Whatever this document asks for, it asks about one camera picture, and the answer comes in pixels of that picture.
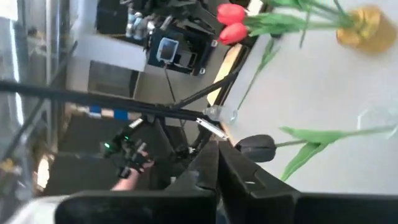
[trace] cable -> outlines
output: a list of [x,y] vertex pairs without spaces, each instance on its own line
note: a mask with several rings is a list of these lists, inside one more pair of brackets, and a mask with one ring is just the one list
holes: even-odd
[[[174,91],[173,91],[173,88],[172,88],[172,83],[170,81],[169,73],[167,72],[167,64],[166,63],[165,63],[165,66],[164,66],[164,73],[166,74],[167,83],[169,84],[169,90],[170,90],[170,92],[172,94],[173,101],[174,101],[174,103],[176,103],[177,100],[175,99]],[[178,120],[180,121],[181,134],[182,134],[182,136],[184,138],[184,144],[185,144],[186,147],[188,147],[188,138],[187,138],[187,134],[185,133],[185,123],[183,123],[181,119],[178,119]]]

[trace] gold vase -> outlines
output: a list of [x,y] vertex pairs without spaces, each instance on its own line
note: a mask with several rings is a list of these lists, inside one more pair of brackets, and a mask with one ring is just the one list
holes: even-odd
[[350,13],[354,27],[336,32],[341,45],[356,48],[368,54],[378,54],[392,47],[397,29],[377,6],[364,6]]

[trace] white table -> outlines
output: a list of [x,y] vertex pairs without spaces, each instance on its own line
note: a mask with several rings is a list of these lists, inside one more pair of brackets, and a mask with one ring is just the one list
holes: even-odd
[[[346,9],[376,3],[398,24],[396,0],[341,0]],[[305,129],[356,129],[360,112],[373,106],[398,107],[398,42],[377,57],[359,54],[336,43],[333,31],[310,31],[302,49],[300,34],[285,35],[280,51],[258,75],[238,118],[224,125],[231,142],[269,134],[276,142],[292,138],[281,126]],[[237,107],[268,41],[262,36],[232,87],[226,106]],[[277,151],[272,162],[260,164],[280,177],[299,146]],[[304,192],[398,194],[398,138],[351,138],[316,155],[287,181]]]

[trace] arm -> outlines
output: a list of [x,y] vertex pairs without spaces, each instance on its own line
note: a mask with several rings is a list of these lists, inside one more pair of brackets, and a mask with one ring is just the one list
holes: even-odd
[[130,169],[131,174],[127,179],[120,179],[112,190],[134,190],[139,178],[139,173],[135,169]]

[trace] tulip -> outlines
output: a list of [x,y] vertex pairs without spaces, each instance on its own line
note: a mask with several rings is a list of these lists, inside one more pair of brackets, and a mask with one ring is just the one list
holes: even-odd
[[218,22],[231,25],[237,22],[242,22],[245,17],[244,8],[238,4],[220,4],[217,7]]
[[229,25],[221,31],[219,40],[224,45],[237,43],[248,35],[248,29],[242,23]]

